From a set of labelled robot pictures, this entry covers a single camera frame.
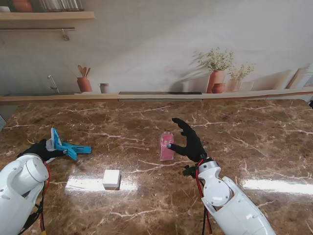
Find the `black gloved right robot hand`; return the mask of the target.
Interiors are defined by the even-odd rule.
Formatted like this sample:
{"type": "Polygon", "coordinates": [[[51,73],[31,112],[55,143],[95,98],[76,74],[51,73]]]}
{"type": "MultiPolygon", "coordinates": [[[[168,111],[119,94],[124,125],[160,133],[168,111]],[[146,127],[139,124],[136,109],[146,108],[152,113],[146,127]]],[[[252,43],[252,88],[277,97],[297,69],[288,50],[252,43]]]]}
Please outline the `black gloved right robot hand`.
{"type": "Polygon", "coordinates": [[[178,146],[173,143],[167,144],[167,148],[182,155],[187,156],[193,162],[200,162],[207,158],[207,153],[202,146],[201,140],[196,132],[180,118],[172,118],[172,121],[182,129],[181,135],[186,137],[186,146],[178,146]]]}

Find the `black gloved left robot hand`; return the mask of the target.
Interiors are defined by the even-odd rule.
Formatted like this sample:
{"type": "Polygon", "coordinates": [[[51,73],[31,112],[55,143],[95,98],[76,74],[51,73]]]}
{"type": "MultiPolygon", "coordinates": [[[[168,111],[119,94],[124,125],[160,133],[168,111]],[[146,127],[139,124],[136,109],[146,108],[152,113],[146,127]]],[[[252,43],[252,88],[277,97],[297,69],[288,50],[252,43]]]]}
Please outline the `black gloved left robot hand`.
{"type": "Polygon", "coordinates": [[[43,139],[39,141],[38,143],[35,143],[31,145],[27,150],[20,153],[17,158],[26,155],[26,154],[36,154],[38,155],[43,161],[47,162],[51,159],[62,157],[64,156],[63,151],[54,150],[54,151],[48,151],[46,148],[46,139],[43,139]]]}

